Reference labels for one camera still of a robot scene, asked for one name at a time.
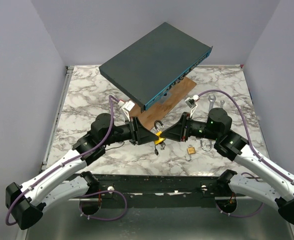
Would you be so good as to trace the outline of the yellow padlock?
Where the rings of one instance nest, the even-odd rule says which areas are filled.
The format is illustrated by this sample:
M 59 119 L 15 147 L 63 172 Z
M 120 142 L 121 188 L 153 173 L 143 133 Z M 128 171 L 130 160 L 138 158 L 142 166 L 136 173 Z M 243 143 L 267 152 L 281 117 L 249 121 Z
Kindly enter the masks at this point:
M 165 140 L 165 138 L 163 138 L 163 137 L 160 136 L 161 133 L 162 133 L 162 131 L 159 130 L 158 125 L 160 125 L 161 128 L 164 128 L 164 125 L 163 125 L 163 123 L 160 120 L 154 121 L 154 128 L 157 131 L 156 136 L 158 137 L 158 139 L 154 141 L 154 144 L 155 145 L 161 145 L 164 142 L 164 140 Z

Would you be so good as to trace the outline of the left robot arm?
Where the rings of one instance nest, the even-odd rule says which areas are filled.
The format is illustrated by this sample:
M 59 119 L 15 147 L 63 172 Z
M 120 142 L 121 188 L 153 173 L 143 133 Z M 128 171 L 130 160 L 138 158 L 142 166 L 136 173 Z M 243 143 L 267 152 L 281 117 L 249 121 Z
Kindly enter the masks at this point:
M 21 184 L 12 182 L 6 187 L 6 225 L 18 225 L 21 230 L 25 230 L 37 223 L 45 208 L 50 205 L 49 201 L 54 199 L 52 191 L 58 190 L 64 180 L 103 156 L 106 145 L 125 141 L 144 145 L 157 138 L 137 117 L 115 126 L 112 114 L 99 114 L 90 130 L 63 158 L 32 179 Z

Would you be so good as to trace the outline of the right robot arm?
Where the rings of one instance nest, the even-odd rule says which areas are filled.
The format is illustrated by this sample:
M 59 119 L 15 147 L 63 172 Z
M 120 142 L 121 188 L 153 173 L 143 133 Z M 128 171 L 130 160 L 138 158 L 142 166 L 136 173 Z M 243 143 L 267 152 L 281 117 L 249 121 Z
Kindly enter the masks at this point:
M 275 208 L 283 219 L 294 225 L 294 174 L 258 152 L 247 138 L 231 130 L 231 125 L 232 118 L 222 108 L 211 109 L 206 122 L 193 120 L 185 112 L 161 137 L 176 142 L 185 142 L 189 137 L 214 140 L 217 153 L 263 180 L 246 180 L 228 170 L 223 174 L 226 178 L 217 182 L 218 193 L 228 196 L 234 192 L 257 199 Z

